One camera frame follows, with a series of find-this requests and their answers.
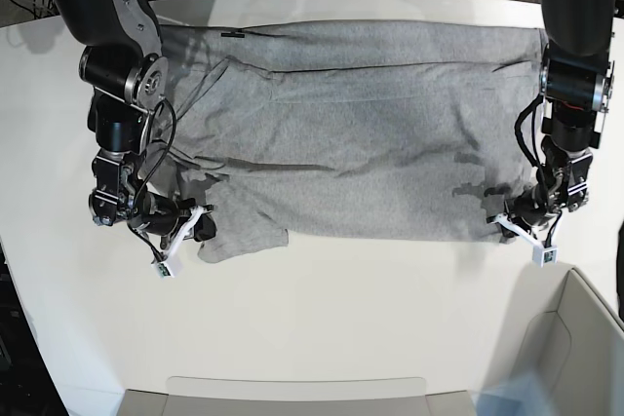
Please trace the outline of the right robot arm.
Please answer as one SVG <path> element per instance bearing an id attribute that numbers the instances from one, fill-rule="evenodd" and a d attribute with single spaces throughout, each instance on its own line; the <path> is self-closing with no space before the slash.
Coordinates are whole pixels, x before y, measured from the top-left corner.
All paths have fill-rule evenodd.
<path id="1" fill-rule="evenodd" d="M 152 193 L 155 172 L 139 173 L 158 114 L 174 109 L 165 96 L 169 64 L 158 20 L 147 0 L 54 2 L 85 47 L 79 76 L 94 90 L 88 114 L 99 147 L 92 162 L 97 185 L 89 197 L 93 220 L 107 227 L 123 222 L 144 243 L 160 237 L 150 249 L 152 263 L 165 268 L 183 241 L 205 241 L 216 229 L 211 207 Z"/>

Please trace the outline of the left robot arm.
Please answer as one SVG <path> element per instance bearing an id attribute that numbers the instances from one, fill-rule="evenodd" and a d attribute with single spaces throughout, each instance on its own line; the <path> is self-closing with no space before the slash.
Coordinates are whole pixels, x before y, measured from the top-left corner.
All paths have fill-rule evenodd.
<path id="1" fill-rule="evenodd" d="M 588 199 L 596 128 L 612 94 L 609 60 L 616 0 L 540 0 L 548 42 L 539 91 L 519 114 L 514 134 L 536 170 L 535 184 L 488 219 L 504 237 L 532 245 L 534 262 L 557 259 L 555 236 L 565 211 Z"/>

